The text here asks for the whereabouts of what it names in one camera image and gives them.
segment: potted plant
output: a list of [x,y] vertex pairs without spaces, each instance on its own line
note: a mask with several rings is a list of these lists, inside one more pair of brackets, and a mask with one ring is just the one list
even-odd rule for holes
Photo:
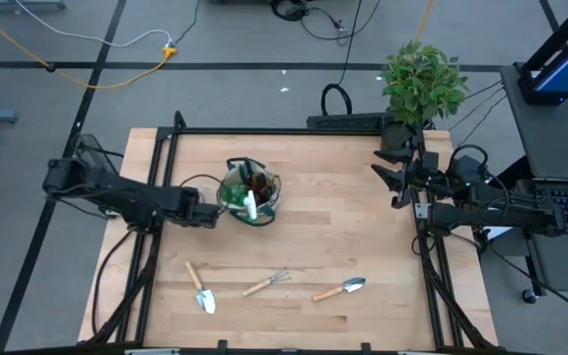
[[410,126],[430,128],[435,116],[448,118],[458,112],[465,100],[461,89],[468,91],[467,78],[460,76],[457,57],[449,58],[418,41],[404,45],[387,60],[381,77],[387,82],[383,96],[390,96],[387,110],[393,122],[383,128],[383,146],[398,149],[413,134]]

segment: wooden handle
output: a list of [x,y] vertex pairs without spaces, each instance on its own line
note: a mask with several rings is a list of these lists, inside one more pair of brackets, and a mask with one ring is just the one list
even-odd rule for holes
[[189,261],[186,261],[185,267],[187,267],[187,271],[189,272],[189,276],[192,278],[192,281],[194,281],[194,286],[196,286],[196,289],[199,290],[199,291],[202,290],[203,284],[201,283],[201,280],[198,278],[198,275],[196,274],[194,267],[192,267],[192,264],[189,263]]
[[258,284],[255,284],[255,285],[253,285],[253,286],[247,288],[245,291],[243,291],[243,296],[246,297],[246,296],[248,296],[248,295],[254,294],[254,293],[256,293],[257,291],[263,289],[264,287],[266,287],[266,286],[268,286],[268,285],[270,285],[270,284],[272,284],[272,283],[273,283],[273,281],[271,281],[271,279],[266,279],[266,280],[264,280],[264,281],[262,281],[262,282],[260,282],[260,283],[258,283]]
[[331,289],[330,291],[323,292],[322,294],[314,295],[313,301],[315,301],[315,302],[323,301],[323,300],[328,299],[332,296],[336,296],[336,295],[340,294],[341,292],[343,292],[343,287],[339,286],[337,288]]

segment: chair wheel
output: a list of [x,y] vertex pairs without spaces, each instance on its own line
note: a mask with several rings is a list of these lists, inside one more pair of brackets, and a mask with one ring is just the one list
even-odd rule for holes
[[527,289],[523,291],[523,301],[525,301],[525,303],[533,305],[534,303],[536,303],[537,299],[538,297],[533,292],[533,289]]

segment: wooden tabletop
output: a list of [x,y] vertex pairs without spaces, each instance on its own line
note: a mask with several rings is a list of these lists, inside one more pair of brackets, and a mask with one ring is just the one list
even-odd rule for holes
[[[146,181],[155,135],[156,129],[131,130],[123,176]],[[453,151],[449,133],[431,131],[425,137],[427,149],[440,153],[444,169]],[[181,135],[173,185],[197,174],[222,177],[228,158],[251,157],[281,176],[282,202],[276,222],[264,228],[229,215],[221,216],[214,230],[165,225],[145,345],[211,348],[227,339],[232,348],[360,349],[361,342],[370,342],[375,350],[433,350],[422,266],[410,248],[413,212],[390,207],[393,193],[370,165],[397,167],[373,155],[379,146],[379,137]],[[162,160],[158,183],[164,166]],[[215,182],[196,179],[189,185],[206,201],[215,200]],[[107,223],[99,264],[124,233],[121,220]],[[456,233],[471,238],[468,228]],[[134,237],[108,262],[100,324],[123,296],[133,242]],[[446,245],[456,299],[485,338],[496,343],[474,247],[457,239],[446,239]],[[198,308],[186,261],[214,292],[216,314]],[[291,280],[241,295],[284,266]],[[362,289],[311,300],[356,276],[367,279]],[[92,296],[81,339],[92,335]],[[127,338],[133,338],[139,313],[139,301],[135,304]],[[441,314],[450,345],[445,307]]]

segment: plant pot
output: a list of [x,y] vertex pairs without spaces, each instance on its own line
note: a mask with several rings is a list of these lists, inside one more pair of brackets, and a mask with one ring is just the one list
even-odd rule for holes
[[402,148],[415,135],[415,131],[408,124],[389,122],[383,127],[381,135],[381,151],[392,151]]

